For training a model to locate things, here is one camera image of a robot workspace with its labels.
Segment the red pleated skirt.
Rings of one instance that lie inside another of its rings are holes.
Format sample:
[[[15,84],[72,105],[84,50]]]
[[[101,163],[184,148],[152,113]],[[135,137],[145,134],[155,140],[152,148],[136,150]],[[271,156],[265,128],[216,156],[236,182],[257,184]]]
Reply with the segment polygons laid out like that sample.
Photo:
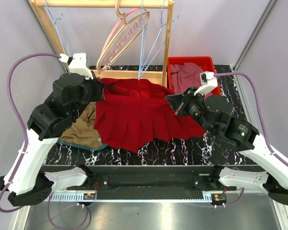
[[[146,79],[102,78],[104,100],[96,103],[94,129],[103,143],[137,152],[155,138],[200,138],[205,131],[190,116],[176,116],[165,97],[173,90]]]

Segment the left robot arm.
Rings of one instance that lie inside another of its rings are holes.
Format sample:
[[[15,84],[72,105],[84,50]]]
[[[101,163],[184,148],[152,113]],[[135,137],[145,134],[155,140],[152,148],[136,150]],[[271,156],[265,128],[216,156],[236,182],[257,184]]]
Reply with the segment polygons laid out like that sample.
[[[37,205],[61,189],[93,187],[94,173],[84,165],[53,173],[41,167],[50,149],[84,109],[104,99],[103,90],[104,84],[94,73],[65,73],[53,82],[52,93],[29,117],[24,143],[10,172],[0,176],[0,190],[9,191],[8,201],[15,210]]]

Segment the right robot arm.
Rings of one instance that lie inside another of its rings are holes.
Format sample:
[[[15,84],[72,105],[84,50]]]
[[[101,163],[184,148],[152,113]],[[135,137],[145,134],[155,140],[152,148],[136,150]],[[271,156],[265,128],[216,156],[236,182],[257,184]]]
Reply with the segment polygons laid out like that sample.
[[[222,96],[205,98],[196,90],[189,87],[181,94],[166,96],[175,115],[189,115],[221,146],[239,152],[263,169],[262,172],[236,171],[216,165],[205,179],[209,186],[214,190],[224,186],[263,191],[272,200],[288,206],[288,159],[277,152],[272,154],[264,146],[264,136],[258,129],[234,117],[232,104]]]

